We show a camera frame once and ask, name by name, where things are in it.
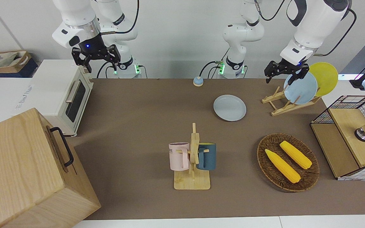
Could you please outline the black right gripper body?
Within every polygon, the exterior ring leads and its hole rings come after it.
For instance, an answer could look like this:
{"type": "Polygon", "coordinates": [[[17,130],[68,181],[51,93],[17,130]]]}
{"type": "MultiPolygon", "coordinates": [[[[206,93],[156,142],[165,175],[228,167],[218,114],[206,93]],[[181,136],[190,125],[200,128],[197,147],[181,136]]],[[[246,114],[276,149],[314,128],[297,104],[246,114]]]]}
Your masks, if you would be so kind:
{"type": "Polygon", "coordinates": [[[90,58],[91,60],[105,60],[110,63],[111,60],[121,61],[117,46],[112,44],[107,47],[103,42],[101,34],[79,43],[78,48],[73,47],[72,57],[78,66],[81,65],[81,59],[85,58],[90,58]]]}

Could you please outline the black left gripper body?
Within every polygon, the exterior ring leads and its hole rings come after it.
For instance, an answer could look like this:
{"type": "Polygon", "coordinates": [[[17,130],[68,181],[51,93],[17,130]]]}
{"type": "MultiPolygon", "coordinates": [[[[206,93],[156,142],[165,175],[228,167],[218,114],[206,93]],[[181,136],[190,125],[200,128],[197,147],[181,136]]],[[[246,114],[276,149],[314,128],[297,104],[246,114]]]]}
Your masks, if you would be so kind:
{"type": "Polygon", "coordinates": [[[272,60],[265,68],[265,76],[272,78],[280,74],[288,74],[292,75],[293,79],[303,79],[310,70],[309,65],[305,62],[301,61],[299,64],[293,65],[283,58],[278,63],[272,60]]]}

